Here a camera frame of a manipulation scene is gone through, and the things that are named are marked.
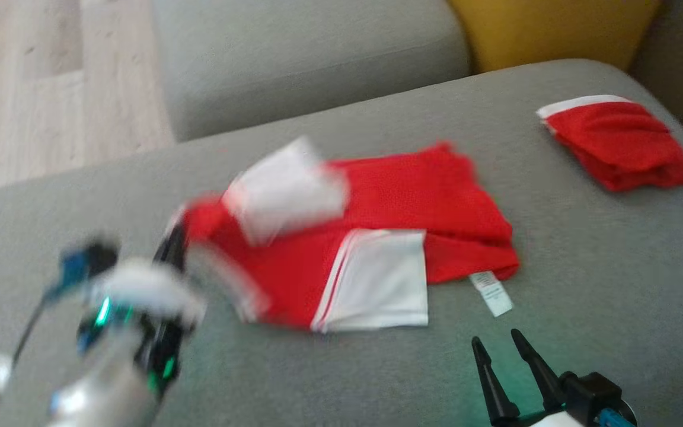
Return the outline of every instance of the sofa cushion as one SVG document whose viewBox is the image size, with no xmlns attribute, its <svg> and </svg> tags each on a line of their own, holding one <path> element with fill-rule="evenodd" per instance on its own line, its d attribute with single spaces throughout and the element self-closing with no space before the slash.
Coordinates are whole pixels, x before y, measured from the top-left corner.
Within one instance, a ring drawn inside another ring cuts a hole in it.
<svg viewBox="0 0 683 427">
<path fill-rule="evenodd" d="M 683 146 L 683 128 L 613 67 L 558 60 L 477 75 L 225 133 L 0 190 L 0 351 L 11 352 L 61 248 L 116 232 L 122 255 L 154 253 L 169 216 L 306 133 L 326 158 L 415 151 L 448 139 L 515 230 L 515 308 L 493 318 L 469 281 L 429 287 L 426 328 L 311 335 L 241 324 L 193 270 L 210 306 L 156 425 L 487 425 L 471 351 L 479 335 L 521 411 L 541 397 L 518 327 L 558 374 L 599 371 L 642 425 L 683 425 L 683 187 L 612 194 L 534 111 L 589 94 L 643 103 Z M 42 425 L 49 396 L 79 373 L 81 312 L 47 313 L 0 405 L 0 426 Z"/>
<path fill-rule="evenodd" d="M 154 0 L 179 141 L 465 77 L 446 0 Z"/>
</svg>

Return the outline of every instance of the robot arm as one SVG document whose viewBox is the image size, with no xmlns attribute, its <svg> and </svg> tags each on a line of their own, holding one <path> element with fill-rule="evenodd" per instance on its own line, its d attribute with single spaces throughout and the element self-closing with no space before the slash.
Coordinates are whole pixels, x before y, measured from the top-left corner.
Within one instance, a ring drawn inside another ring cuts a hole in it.
<svg viewBox="0 0 683 427">
<path fill-rule="evenodd" d="M 518 329 L 510 331 L 521 358 L 528 363 L 542 394 L 543 411 L 521 416 L 491 369 L 491 358 L 479 337 L 471 344 L 481 389 L 493 427 L 636 427 L 637 419 L 621 400 L 621 387 L 592 372 L 558 377 Z"/>
<path fill-rule="evenodd" d="M 124 330 L 92 370 L 54 393 L 49 427 L 151 425 L 178 377 L 181 344 L 206 310 L 184 283 L 184 239 L 174 227 L 152 262 L 130 260 L 92 282 L 97 309 L 81 322 L 79 351 L 89 351 L 108 328 Z"/>
</svg>

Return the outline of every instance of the silver metal part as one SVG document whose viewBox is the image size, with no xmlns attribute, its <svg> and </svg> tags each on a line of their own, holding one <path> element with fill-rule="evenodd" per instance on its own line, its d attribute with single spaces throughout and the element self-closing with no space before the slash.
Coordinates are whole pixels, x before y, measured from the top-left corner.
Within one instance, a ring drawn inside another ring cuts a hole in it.
<svg viewBox="0 0 683 427">
<path fill-rule="evenodd" d="M 159 399 L 133 362 L 139 342 L 122 333 L 91 371 L 56 392 L 47 427 L 149 427 Z"/>
</svg>

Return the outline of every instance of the white stripe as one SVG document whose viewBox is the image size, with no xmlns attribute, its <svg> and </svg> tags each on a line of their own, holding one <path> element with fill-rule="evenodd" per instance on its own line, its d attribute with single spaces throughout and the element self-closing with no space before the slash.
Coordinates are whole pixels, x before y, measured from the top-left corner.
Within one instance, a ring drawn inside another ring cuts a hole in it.
<svg viewBox="0 0 683 427">
<path fill-rule="evenodd" d="M 428 324 L 423 230 L 358 230 L 316 332 Z"/>
<path fill-rule="evenodd" d="M 325 281 L 325 288 L 323 289 L 323 295 L 320 297 L 320 302 L 318 307 L 315 309 L 315 316 L 312 317 L 312 322 L 309 324 L 311 330 L 319 330 L 320 319 L 323 318 L 323 313 L 325 312 L 325 307 L 328 305 L 328 301 L 331 300 L 331 292 L 334 288 L 334 279 L 336 278 L 336 273 L 339 272 L 339 267 L 342 265 L 342 260 L 344 259 L 344 254 L 347 253 L 347 248 L 349 248 L 352 238 L 357 234 L 357 230 L 352 230 L 344 236 L 344 240 L 341 241 L 339 245 L 339 250 L 336 252 L 336 258 L 334 259 L 334 264 L 331 265 L 331 272 L 328 273 L 328 279 Z"/>
<path fill-rule="evenodd" d="M 323 319 L 323 314 L 325 313 L 325 309 L 320 311 L 320 317 L 318 318 L 318 324 L 315 326 L 317 329 L 314 330 L 319 330 L 319 332 L 327 332 L 328 327 L 326 327 L 326 323 L 328 322 L 328 318 L 331 317 L 331 313 L 334 311 L 334 306 L 336 306 L 337 302 L 339 299 L 336 297 L 339 294 L 339 289 L 342 288 L 342 283 L 344 283 L 344 274 L 349 270 L 349 262 L 350 262 L 350 256 L 352 256 L 352 252 L 355 250 L 357 246 L 359 246 L 361 243 L 364 241 L 371 240 L 372 238 L 377 238 L 382 235 L 387 235 L 391 234 L 389 230 L 353 230 L 355 232 L 355 235 L 350 238 L 349 245 L 347 246 L 347 260 L 344 262 L 343 265 L 340 265 L 339 268 L 341 268 L 341 271 L 339 271 L 339 279 L 336 280 L 336 286 L 333 286 L 334 283 L 331 281 L 331 290 L 333 290 L 333 295 L 331 295 L 331 301 L 328 302 L 328 316 L 326 319 Z"/>
<path fill-rule="evenodd" d="M 561 111 L 566 111 L 567 109 L 601 103 L 634 103 L 634 101 L 627 100 L 623 97 L 617 97 L 617 95 L 589 95 L 588 97 L 579 97 L 543 106 L 542 108 L 537 109 L 537 116 L 544 120 L 553 114 L 561 113 Z"/>
<path fill-rule="evenodd" d="M 279 235 L 343 216 L 349 184 L 300 137 L 239 174 L 222 200 L 249 245 L 268 246 Z"/>
</svg>

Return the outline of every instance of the green led light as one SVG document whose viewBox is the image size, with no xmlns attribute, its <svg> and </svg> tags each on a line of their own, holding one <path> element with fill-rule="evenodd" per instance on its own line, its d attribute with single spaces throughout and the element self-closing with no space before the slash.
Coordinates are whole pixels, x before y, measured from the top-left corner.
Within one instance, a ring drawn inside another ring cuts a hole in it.
<svg viewBox="0 0 683 427">
<path fill-rule="evenodd" d="M 163 379 L 170 378 L 170 375 L 173 375 L 173 367 L 175 367 L 175 357 L 171 357 L 165 363 L 165 371 L 162 373 Z"/>
<path fill-rule="evenodd" d="M 94 322 L 97 326 L 104 326 L 109 317 L 109 297 L 102 301 L 102 307 L 100 307 L 100 312 L 97 314 L 97 321 Z"/>
<path fill-rule="evenodd" d="M 157 375 L 149 374 L 149 379 L 146 381 L 146 385 L 154 392 L 159 391 L 159 384 L 157 383 Z"/>
</svg>

